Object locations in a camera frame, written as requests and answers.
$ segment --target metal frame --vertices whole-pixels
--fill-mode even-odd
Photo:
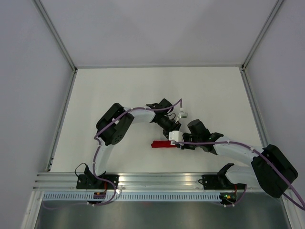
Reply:
[[[21,229],[35,228],[39,209],[41,207],[43,192],[32,192],[28,207],[23,218]]]
[[[73,89],[73,86],[74,86],[76,74],[77,74],[77,70],[72,73],[71,78],[70,78],[70,86],[69,86],[68,91],[65,95],[64,104],[63,104],[62,109],[61,109],[61,115],[60,115],[59,121],[57,123],[56,132],[54,134],[52,145],[51,145],[51,148],[50,148],[50,151],[49,151],[49,161],[46,165],[45,171],[49,171],[51,169],[51,166],[52,166],[53,157],[54,157],[54,154],[55,154],[55,151],[56,151],[56,147],[57,147],[57,144],[58,144],[58,141],[59,141],[59,137],[61,135],[61,128],[62,128],[63,121],[64,121],[66,113],[67,113],[69,100],[70,100],[70,97],[71,97],[71,94],[72,94],[72,89]]]
[[[128,192],[211,192],[198,183],[204,174],[217,173],[116,173],[118,189]],[[33,184],[33,191],[79,191],[74,173],[39,173]],[[249,188],[249,192],[263,192],[261,188]]]
[[[276,15],[278,14],[281,6],[283,5],[285,0],[277,0],[277,2],[275,3],[275,5],[273,6],[266,22],[264,23],[261,31],[259,32],[257,38],[255,39],[254,44],[252,45],[244,63],[242,64],[242,68],[245,69],[249,62],[251,61],[255,51],[257,50],[260,42],[262,41],[262,39],[264,38],[265,34],[267,33],[268,29],[270,28],[270,25],[272,24],[273,20],[275,19]]]
[[[251,88],[250,80],[249,80],[245,70],[242,67],[240,67],[239,70],[240,70],[242,80],[244,83],[244,88],[245,88],[247,96],[248,96],[249,104],[250,104],[252,114],[253,114],[253,117],[255,120],[258,135],[260,137],[262,146],[266,147],[268,145],[267,133],[266,133],[266,129],[264,127],[261,113],[259,112],[259,108],[258,108],[257,102],[255,100],[253,90]]]
[[[65,57],[65,59],[67,60],[68,64],[70,65],[70,67],[72,68],[73,71],[76,71],[77,68],[73,62],[73,60],[71,59],[65,45],[63,44],[61,37],[59,36],[57,30],[55,29],[55,26],[51,20],[51,18],[49,17],[47,11],[45,10],[43,3],[41,2],[41,0],[32,0],[35,7],[37,8],[39,14],[41,15],[42,19],[44,20],[44,22],[46,23],[48,29],[50,30],[52,36],[55,38],[56,43],[58,44],[63,56]]]

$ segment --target black joint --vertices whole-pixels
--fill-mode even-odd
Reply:
[[[104,116],[97,122],[97,132],[101,131],[105,126],[111,123],[114,119],[125,112],[124,107],[119,103],[113,104]],[[112,124],[99,137],[105,142],[106,146],[118,144],[125,136],[128,128],[132,124],[134,116],[127,113],[118,120],[117,123]]]
[[[289,183],[292,183],[298,177],[298,172],[278,147],[268,145],[262,152],[262,155],[279,170]],[[287,190],[288,185],[260,156],[255,157],[251,165],[261,188],[270,196],[280,198]]]

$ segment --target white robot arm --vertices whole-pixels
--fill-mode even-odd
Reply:
[[[282,178],[255,154],[254,150],[268,157],[290,183],[297,178],[297,171],[276,146],[269,145],[261,148],[237,144],[220,133],[210,133],[199,119],[188,124],[191,133],[180,132],[181,124],[169,119],[167,115],[173,110],[172,107],[173,105],[166,99],[158,104],[147,104],[146,107],[137,110],[114,104],[96,125],[98,130],[96,137],[100,147],[94,159],[95,168],[90,167],[88,170],[95,169],[96,175],[103,176],[107,171],[107,162],[114,145],[122,140],[129,126],[148,122],[157,123],[163,128],[164,136],[179,149],[194,150],[200,147],[206,152],[227,156],[244,163],[246,165],[244,167],[227,164],[220,170],[222,175],[219,179],[224,189],[234,184],[247,184],[251,187],[261,187],[270,196],[279,198],[288,188]]]

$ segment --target wire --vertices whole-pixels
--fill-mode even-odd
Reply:
[[[199,184],[204,185],[202,182],[203,182],[202,179],[199,179],[199,180],[198,180],[198,183],[199,183]]]
[[[75,173],[75,175],[77,176],[77,178],[80,178],[80,177],[77,175],[76,170],[77,170],[81,165],[85,165],[86,167],[88,166],[86,163],[80,163],[80,164],[76,167],[76,169],[74,170],[74,173]]]
[[[247,148],[249,150],[252,150],[254,153],[259,155],[276,173],[277,175],[291,188],[291,190],[294,192],[298,200],[301,202],[302,205],[299,205],[296,203],[293,199],[291,199],[287,194],[283,194],[288,200],[290,200],[293,204],[295,204],[298,208],[305,211],[305,202],[302,199],[301,195],[297,192],[297,190],[293,187],[293,185],[284,177],[283,174],[270,162],[264,155],[262,155],[260,152],[258,152],[256,149],[252,149],[250,146],[240,143],[240,142],[234,142],[234,141],[222,141],[222,142],[175,142],[176,144],[186,144],[186,145],[219,145],[219,144],[233,144],[233,145],[239,145],[244,148]]]
[[[237,185],[234,186],[235,186],[235,192],[233,193],[233,195],[237,193]]]
[[[171,113],[171,114],[168,114],[167,117],[169,118],[170,116],[174,115],[173,118],[171,118],[171,120],[174,120],[176,118],[176,114],[175,113]]]

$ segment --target purple cable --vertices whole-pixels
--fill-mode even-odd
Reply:
[[[65,205],[65,206],[62,206],[62,207],[56,207],[56,208],[50,208],[50,207],[45,206],[44,201],[41,202],[41,205],[42,205],[43,208],[45,208],[47,210],[58,210],[58,209],[63,209],[63,208],[70,207],[70,206],[87,205],[87,202],[74,203],[74,204],[69,204],[69,205]]]
[[[227,141],[223,141],[223,142],[176,142],[176,144],[186,144],[186,145],[218,145],[218,144],[228,144]],[[242,147],[245,147],[249,150],[251,150],[251,147],[244,144],[244,143],[240,143],[240,142],[234,142],[234,141],[230,141],[230,144],[234,144],[234,145],[239,145]],[[287,194],[283,194],[287,199],[289,199],[292,203],[294,203],[297,207],[299,207],[301,210],[305,211],[305,202],[302,199],[301,195],[297,192],[297,190],[293,187],[293,185],[281,174],[280,171],[278,171],[278,169],[264,156],[262,155],[260,152],[258,152],[256,149],[253,149],[253,152],[256,153],[257,155],[259,155],[265,162],[267,162],[267,164],[277,173],[277,175],[291,188],[291,190],[294,192],[294,194],[296,195],[296,197],[299,199],[299,201],[301,202],[302,206],[299,205],[298,203],[296,203],[293,199],[291,199]]]
[[[99,142],[99,146],[97,147],[96,151],[95,151],[95,154],[94,154],[94,157],[93,157],[93,166],[92,166],[92,169],[93,169],[93,175],[95,176],[96,179],[98,180],[101,180],[101,181],[104,181],[104,182],[108,182],[109,184],[111,184],[113,186],[113,189],[114,189],[114,193],[113,193],[113,196],[107,200],[105,203],[100,203],[100,204],[96,204],[97,206],[102,206],[102,205],[106,205],[106,204],[109,204],[115,197],[115,193],[116,193],[116,187],[114,185],[114,183],[112,183],[110,180],[107,180],[107,179],[103,179],[103,178],[100,178],[96,175],[95,173],[95,161],[96,161],[96,157],[99,153],[99,149],[100,147],[102,146],[102,142],[100,141],[100,139],[98,138],[98,136],[103,133],[106,129],[108,129],[112,124],[114,124],[116,121],[118,121],[120,118],[122,118],[124,115],[126,115],[128,112],[130,111],[133,111],[133,110],[148,110],[148,111],[165,111],[165,110],[168,110],[168,109],[171,109],[175,106],[177,106],[178,104],[180,103],[180,107],[182,107],[182,99],[179,99],[178,102],[176,102],[174,105],[172,106],[169,106],[169,107],[166,107],[166,108],[160,108],[160,109],[151,109],[151,108],[146,108],[146,107],[136,107],[136,108],[132,108],[132,109],[129,109],[127,111],[125,111],[124,113],[122,113],[121,115],[119,115],[117,118],[115,118],[111,123],[109,123],[108,125],[106,125],[102,130],[100,130],[95,136],[94,136],[94,139],[97,140]]]

